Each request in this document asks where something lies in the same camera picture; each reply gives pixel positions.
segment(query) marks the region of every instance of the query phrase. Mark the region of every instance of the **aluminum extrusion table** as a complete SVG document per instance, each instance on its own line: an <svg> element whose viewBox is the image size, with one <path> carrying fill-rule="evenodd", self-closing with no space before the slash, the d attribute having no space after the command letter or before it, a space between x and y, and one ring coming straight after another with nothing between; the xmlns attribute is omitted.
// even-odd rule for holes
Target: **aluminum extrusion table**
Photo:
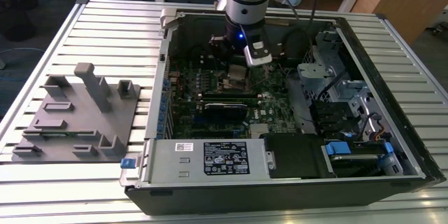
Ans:
<svg viewBox="0 0 448 224"><path fill-rule="evenodd" d="M108 83L130 79L142 87L128 153L142 150L150 87L165 7L212 9L209 5L89 0L74 5L0 123L1 223L433 223L448 219L448 182L417 193L394 195L365 207L248 212L222 215L145 216L120 187L118 164L9 164L46 91L49 74L72 75L77 62L96 65ZM269 12L288 13L286 9ZM320 16L334 15L318 12ZM374 62L417 133L448 176L448 95L386 20L341 14ZM70 82L80 82L72 75ZM125 178L136 179L136 170Z"/></svg>

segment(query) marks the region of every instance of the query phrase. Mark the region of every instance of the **warning label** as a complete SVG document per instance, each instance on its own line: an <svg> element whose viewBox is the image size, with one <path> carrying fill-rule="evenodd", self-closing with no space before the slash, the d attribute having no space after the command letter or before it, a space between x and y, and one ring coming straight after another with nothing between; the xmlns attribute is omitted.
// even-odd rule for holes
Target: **warning label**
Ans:
<svg viewBox="0 0 448 224"><path fill-rule="evenodd" d="M204 143L204 173L249 174L245 142Z"/></svg>

